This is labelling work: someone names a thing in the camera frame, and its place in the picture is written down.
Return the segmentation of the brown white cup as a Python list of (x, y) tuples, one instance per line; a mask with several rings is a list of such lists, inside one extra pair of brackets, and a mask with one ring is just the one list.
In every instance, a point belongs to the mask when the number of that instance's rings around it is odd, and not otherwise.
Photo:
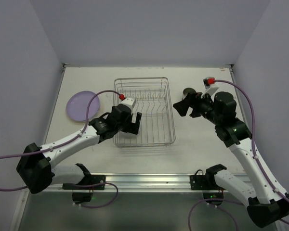
[(196, 91), (193, 88), (185, 88), (183, 90), (183, 94), (182, 94), (182, 100), (183, 101), (188, 101), (190, 99), (190, 97), (195, 94)]

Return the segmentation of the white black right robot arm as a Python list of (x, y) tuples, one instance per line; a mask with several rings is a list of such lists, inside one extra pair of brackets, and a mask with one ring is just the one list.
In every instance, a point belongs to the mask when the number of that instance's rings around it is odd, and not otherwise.
[(173, 105), (180, 116), (204, 117), (215, 125), (218, 138), (243, 166), (252, 185), (235, 177), (221, 164), (206, 169), (196, 183), (211, 189), (229, 191), (246, 208), (253, 223), (264, 228), (289, 215), (289, 193), (278, 183), (259, 152), (253, 153), (252, 134), (247, 125), (236, 117), (236, 101), (231, 93), (189, 93)]

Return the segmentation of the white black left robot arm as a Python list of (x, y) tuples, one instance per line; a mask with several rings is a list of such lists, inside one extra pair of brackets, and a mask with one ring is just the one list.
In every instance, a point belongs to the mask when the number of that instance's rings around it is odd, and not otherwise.
[(38, 147), (35, 143), (25, 148), (16, 171), (32, 194), (45, 190), (52, 184), (66, 184), (72, 189), (94, 185), (93, 176), (83, 164), (61, 167), (59, 164), (79, 151), (113, 138), (119, 132), (138, 134), (142, 113), (133, 113), (119, 104), (92, 119), (85, 130), (77, 131), (65, 138)]

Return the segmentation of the purple plate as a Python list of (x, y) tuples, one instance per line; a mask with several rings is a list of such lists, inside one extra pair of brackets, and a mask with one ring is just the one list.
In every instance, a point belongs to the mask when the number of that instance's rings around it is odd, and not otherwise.
[[(74, 94), (66, 104), (66, 114), (68, 118), (71, 117), (85, 117), (89, 101), (96, 94), (92, 91), (81, 91)], [(89, 117), (94, 117), (100, 108), (100, 100), (97, 97), (90, 104)]]

